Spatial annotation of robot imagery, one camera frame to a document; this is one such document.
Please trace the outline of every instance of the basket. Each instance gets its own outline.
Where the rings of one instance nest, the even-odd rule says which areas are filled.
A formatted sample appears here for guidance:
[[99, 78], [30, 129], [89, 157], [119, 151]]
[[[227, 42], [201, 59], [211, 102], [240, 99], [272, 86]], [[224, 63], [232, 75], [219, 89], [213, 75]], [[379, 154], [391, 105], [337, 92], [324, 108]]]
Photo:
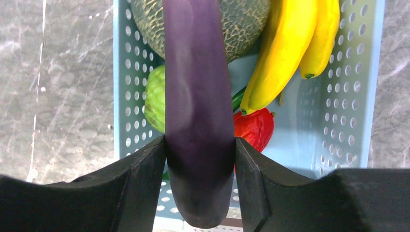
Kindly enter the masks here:
[[[163, 60], [135, 25], [131, 0], [114, 0], [114, 143], [123, 158], [160, 134], [144, 118], [148, 74]], [[341, 21], [323, 74], [286, 86], [285, 105], [274, 100], [275, 131], [263, 154], [311, 178], [336, 168], [366, 168], [379, 65], [384, 0], [340, 0]], [[243, 88], [256, 65], [254, 54], [231, 62], [232, 93]], [[231, 206], [239, 207], [236, 181]], [[164, 180], [156, 222], [182, 230], [184, 222]]]

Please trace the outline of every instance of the purple eggplant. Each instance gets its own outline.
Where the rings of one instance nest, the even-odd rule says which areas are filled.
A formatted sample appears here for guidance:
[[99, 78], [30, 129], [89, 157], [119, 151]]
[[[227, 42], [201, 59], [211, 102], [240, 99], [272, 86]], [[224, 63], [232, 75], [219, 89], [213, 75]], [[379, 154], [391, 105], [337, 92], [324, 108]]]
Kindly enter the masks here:
[[218, 0], [164, 0], [165, 140], [174, 200], [209, 229], [229, 209], [234, 122]]

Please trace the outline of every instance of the marble countertop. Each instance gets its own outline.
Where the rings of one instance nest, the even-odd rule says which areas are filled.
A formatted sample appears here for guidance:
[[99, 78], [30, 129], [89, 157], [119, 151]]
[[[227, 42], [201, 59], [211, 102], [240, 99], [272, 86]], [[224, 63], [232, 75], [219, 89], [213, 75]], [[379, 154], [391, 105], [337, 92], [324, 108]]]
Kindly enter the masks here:
[[[410, 168], [409, 10], [386, 1], [370, 168]], [[47, 184], [115, 161], [112, 0], [3, 1], [0, 19], [0, 173]]]

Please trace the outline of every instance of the red pepper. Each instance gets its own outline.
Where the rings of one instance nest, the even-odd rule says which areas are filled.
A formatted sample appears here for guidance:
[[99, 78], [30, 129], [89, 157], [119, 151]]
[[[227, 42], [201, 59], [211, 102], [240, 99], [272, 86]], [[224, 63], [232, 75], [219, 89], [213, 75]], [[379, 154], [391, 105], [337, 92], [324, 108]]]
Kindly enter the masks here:
[[275, 127], [275, 113], [264, 108], [255, 113], [243, 116], [241, 112], [234, 114], [235, 137], [241, 137], [256, 150], [262, 152], [268, 145]]

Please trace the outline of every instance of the yellow banana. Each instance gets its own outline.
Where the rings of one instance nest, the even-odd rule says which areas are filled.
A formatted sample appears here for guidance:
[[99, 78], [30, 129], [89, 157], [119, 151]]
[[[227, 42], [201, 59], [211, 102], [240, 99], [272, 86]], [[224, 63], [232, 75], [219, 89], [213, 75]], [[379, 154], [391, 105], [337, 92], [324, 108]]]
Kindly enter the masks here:
[[272, 0], [261, 53], [240, 105], [243, 115], [265, 108], [285, 88], [315, 30], [317, 0]]
[[300, 75], [303, 79], [317, 77], [324, 71], [332, 54], [333, 42], [339, 29], [339, 0], [317, 1], [322, 10], [318, 14], [312, 41], [299, 64]]

